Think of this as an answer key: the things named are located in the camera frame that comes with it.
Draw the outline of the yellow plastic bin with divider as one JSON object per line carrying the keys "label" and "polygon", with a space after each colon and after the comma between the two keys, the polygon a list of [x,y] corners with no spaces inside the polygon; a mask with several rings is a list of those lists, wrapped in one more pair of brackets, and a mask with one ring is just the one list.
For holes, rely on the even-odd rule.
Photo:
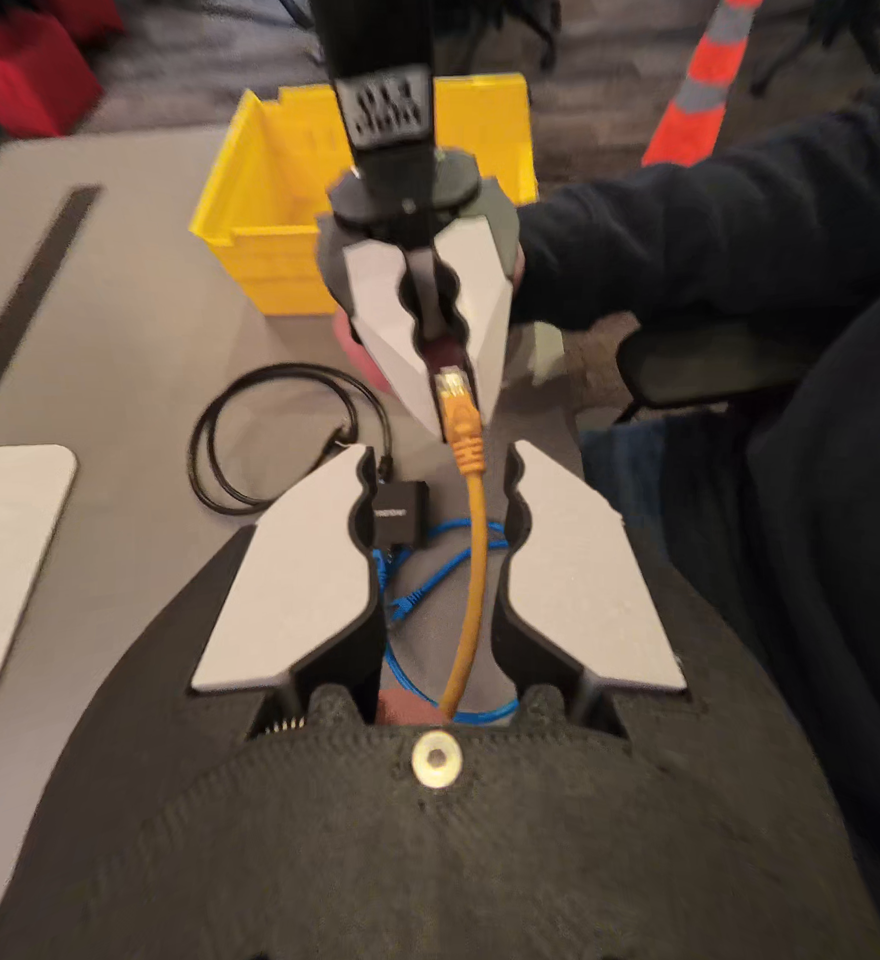
{"label": "yellow plastic bin with divider", "polygon": [[[517,206],[538,198],[529,87],[519,73],[438,78],[440,146],[473,154]],[[194,211],[202,239],[265,316],[330,314],[316,265],[317,218],[350,150],[327,84],[281,87],[278,98],[244,92]]]}

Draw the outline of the orange traffic cone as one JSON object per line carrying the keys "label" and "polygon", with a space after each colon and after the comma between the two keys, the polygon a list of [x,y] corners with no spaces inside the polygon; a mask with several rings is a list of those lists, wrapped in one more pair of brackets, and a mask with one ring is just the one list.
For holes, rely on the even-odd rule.
{"label": "orange traffic cone", "polygon": [[640,161],[692,166],[716,146],[760,1],[720,1]]}

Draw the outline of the person's right forearm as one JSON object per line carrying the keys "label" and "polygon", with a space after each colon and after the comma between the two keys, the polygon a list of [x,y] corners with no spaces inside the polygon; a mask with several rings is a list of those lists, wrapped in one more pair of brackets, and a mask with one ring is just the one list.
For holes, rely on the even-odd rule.
{"label": "person's right forearm", "polygon": [[513,325],[865,303],[880,293],[880,78],[844,109],[693,166],[563,187],[519,224]]}

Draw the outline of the person in dark sweater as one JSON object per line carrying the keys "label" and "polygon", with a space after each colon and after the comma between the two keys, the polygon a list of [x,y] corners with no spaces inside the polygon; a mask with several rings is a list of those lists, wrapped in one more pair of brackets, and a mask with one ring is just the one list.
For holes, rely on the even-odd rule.
{"label": "person in dark sweater", "polygon": [[803,728],[880,913],[880,298],[781,409],[672,421],[662,530]]}

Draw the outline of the red case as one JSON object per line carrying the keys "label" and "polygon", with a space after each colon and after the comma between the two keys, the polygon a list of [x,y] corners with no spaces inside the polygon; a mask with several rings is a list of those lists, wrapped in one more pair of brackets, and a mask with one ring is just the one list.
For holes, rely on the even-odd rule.
{"label": "red case", "polygon": [[70,135],[103,98],[87,53],[125,32],[114,1],[0,1],[0,127]]}

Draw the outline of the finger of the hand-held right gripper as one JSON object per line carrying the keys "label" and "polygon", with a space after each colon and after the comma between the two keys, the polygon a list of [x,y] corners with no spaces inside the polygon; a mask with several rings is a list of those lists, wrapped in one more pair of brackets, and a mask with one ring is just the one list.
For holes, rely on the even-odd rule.
{"label": "finger of the hand-held right gripper", "polygon": [[438,234],[434,248],[456,282],[450,296],[455,365],[467,375],[486,426],[503,380],[514,294],[514,217],[456,219]]}
{"label": "finger of the hand-held right gripper", "polygon": [[406,411],[441,442],[443,431],[430,375],[414,342],[417,321],[399,296],[407,274],[404,253],[397,246],[364,240],[347,246],[343,256],[351,320],[361,343]]}

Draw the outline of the person's right hand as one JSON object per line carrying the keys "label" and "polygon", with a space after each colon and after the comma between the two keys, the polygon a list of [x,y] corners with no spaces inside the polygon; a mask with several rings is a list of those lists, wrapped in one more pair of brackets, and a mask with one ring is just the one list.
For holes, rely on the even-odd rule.
{"label": "person's right hand", "polygon": [[366,351],[362,343],[354,338],[350,318],[342,307],[337,307],[331,322],[334,336],[351,366],[374,390],[391,395],[393,391],[389,381],[374,363],[372,356]]}

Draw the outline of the person's blue jeans leg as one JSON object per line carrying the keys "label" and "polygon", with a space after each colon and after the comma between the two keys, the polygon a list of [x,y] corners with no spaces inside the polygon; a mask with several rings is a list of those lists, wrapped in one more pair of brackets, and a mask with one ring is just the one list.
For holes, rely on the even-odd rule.
{"label": "person's blue jeans leg", "polygon": [[580,434],[583,474],[636,528],[662,530],[662,461],[666,421],[620,423]]}

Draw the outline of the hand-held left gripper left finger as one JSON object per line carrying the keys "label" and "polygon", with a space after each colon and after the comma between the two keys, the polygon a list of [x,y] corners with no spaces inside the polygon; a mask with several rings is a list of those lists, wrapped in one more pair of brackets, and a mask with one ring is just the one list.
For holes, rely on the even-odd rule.
{"label": "hand-held left gripper left finger", "polygon": [[359,443],[291,486],[254,524],[191,679],[198,693],[274,690],[303,714],[319,687],[374,714],[386,646],[372,554],[374,450]]}

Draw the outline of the black ethernet port adapter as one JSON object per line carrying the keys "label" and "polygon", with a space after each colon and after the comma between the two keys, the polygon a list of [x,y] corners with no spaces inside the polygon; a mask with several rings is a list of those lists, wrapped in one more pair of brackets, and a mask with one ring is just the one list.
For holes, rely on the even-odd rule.
{"label": "black ethernet port adapter", "polygon": [[373,546],[383,551],[419,549],[428,536],[429,486],[425,481],[380,483],[373,501]]}

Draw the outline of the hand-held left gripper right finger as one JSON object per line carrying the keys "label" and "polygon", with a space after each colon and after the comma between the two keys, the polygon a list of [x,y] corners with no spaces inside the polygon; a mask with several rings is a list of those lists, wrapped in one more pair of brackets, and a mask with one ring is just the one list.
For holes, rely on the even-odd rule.
{"label": "hand-held left gripper right finger", "polygon": [[610,691],[685,693],[621,515],[526,439],[509,446],[504,491],[491,646],[518,700],[550,686],[590,714]]}

